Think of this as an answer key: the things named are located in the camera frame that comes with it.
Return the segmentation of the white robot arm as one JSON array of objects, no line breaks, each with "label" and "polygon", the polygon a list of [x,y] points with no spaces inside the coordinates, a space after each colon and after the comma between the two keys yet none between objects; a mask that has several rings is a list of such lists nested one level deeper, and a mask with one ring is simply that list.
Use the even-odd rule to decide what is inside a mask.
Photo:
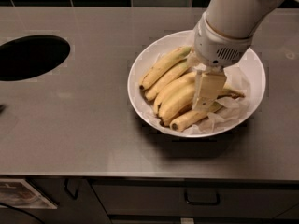
[{"label": "white robot arm", "polygon": [[211,0],[194,27],[190,65],[197,71],[192,108],[208,110],[226,81],[224,69],[239,62],[264,18],[284,0]]}]

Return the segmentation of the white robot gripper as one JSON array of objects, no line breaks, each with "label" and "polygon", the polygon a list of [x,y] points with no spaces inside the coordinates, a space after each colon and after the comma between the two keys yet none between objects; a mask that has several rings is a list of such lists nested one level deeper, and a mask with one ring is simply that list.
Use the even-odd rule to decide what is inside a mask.
[{"label": "white robot gripper", "polygon": [[[251,45],[252,38],[231,38],[216,32],[204,13],[194,32],[193,47],[187,56],[187,64],[192,70],[205,71],[210,67],[228,67],[239,62]],[[223,72],[198,72],[195,77],[195,93],[192,109],[207,111],[217,99],[225,82]]]}]

